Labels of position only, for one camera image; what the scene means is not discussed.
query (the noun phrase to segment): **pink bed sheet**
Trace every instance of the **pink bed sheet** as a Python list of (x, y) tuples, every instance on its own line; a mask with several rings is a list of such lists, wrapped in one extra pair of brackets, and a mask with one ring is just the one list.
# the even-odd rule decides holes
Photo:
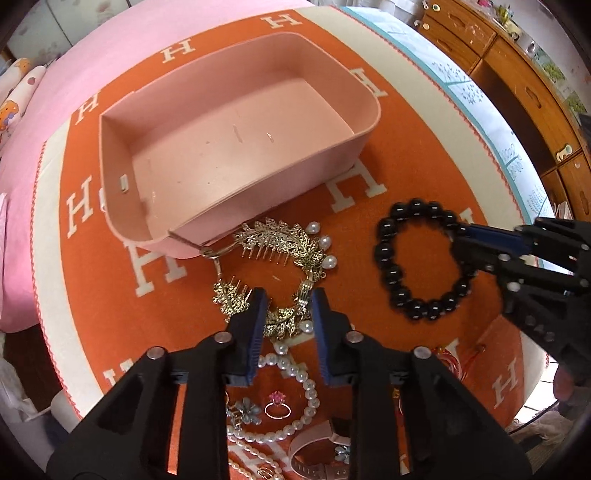
[(306, 0), (144, 0), (94, 30), (49, 67), (0, 161), (0, 193), (8, 197), (0, 330), (16, 332), (38, 322), (31, 202), (45, 140), (95, 92), (156, 51), (241, 18), (306, 6), (311, 6)]

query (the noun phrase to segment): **pearl bracelet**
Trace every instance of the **pearl bracelet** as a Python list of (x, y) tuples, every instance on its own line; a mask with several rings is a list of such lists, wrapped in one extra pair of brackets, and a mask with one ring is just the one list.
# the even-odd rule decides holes
[(316, 382), (310, 379), (308, 372), (298, 368), (296, 365), (291, 363), (291, 360), (287, 357), (288, 346), (283, 342), (274, 343), (276, 353), (268, 353), (266, 356), (260, 356), (258, 367), (262, 368), (266, 365), (276, 365), (280, 370), (284, 370), (290, 377), (294, 377), (305, 391), (304, 396), (308, 399), (308, 406), (304, 408), (304, 414), (299, 420), (294, 420), (292, 423), (287, 424), (281, 430), (276, 432), (268, 433), (252, 433), (242, 430), (241, 427), (233, 427), (227, 425), (227, 435), (230, 441), (234, 439), (246, 440), (248, 443), (257, 442), (272, 443), (280, 442), (285, 440), (288, 436), (294, 435), (296, 430), (301, 430), (304, 426), (312, 423), (312, 418), (316, 415), (316, 409), (320, 407), (320, 400), (318, 399), (318, 392), (315, 390)]
[[(284, 480), (285, 477), (282, 475), (282, 470), (281, 470), (281, 467), (279, 467), (278, 462), (273, 460), (271, 457), (265, 455), (264, 453), (259, 452), (256, 448), (251, 447), (250, 445), (245, 443), (244, 440), (236, 440), (231, 437), (228, 437), (228, 438), (231, 442), (235, 442), (236, 445), (238, 445), (242, 450), (250, 453), (251, 455), (259, 457), (260, 460), (262, 460), (263, 462), (265, 462), (269, 465), (269, 467), (265, 466), (265, 467), (259, 469), (259, 471), (258, 471), (259, 476), (261, 476), (267, 480)], [(254, 473), (249, 472), (244, 467), (241, 467), (236, 462), (233, 462), (230, 459), (228, 459), (228, 465), (231, 466), (238, 473), (241, 473), (242, 475), (244, 475), (249, 480), (256, 479)]]

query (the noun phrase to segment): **watch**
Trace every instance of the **watch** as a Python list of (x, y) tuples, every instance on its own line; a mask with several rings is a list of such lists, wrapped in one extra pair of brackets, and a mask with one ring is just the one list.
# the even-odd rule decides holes
[(300, 433), (292, 440), (287, 454), (291, 468), (295, 473), (308, 480), (346, 480), (349, 477), (349, 465), (332, 466), (322, 463), (306, 465), (296, 459), (296, 454), (302, 448), (321, 440), (330, 440), (336, 445), (350, 446), (350, 421), (330, 419)]

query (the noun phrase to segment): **pink gemstone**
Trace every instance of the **pink gemstone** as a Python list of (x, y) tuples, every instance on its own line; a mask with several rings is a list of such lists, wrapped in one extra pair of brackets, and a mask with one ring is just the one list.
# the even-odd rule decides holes
[(269, 395), (269, 400), (271, 400), (275, 405), (279, 405), (286, 398), (287, 397), (285, 394), (281, 393), (280, 391), (274, 391), (271, 395)]

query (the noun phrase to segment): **pink storage bin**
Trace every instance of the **pink storage bin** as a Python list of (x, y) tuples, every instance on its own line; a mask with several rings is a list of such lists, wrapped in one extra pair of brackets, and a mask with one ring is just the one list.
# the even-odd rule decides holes
[(308, 39), (255, 38), (190, 62), (100, 117), (106, 217), (175, 258), (353, 166), (380, 117), (371, 90)]

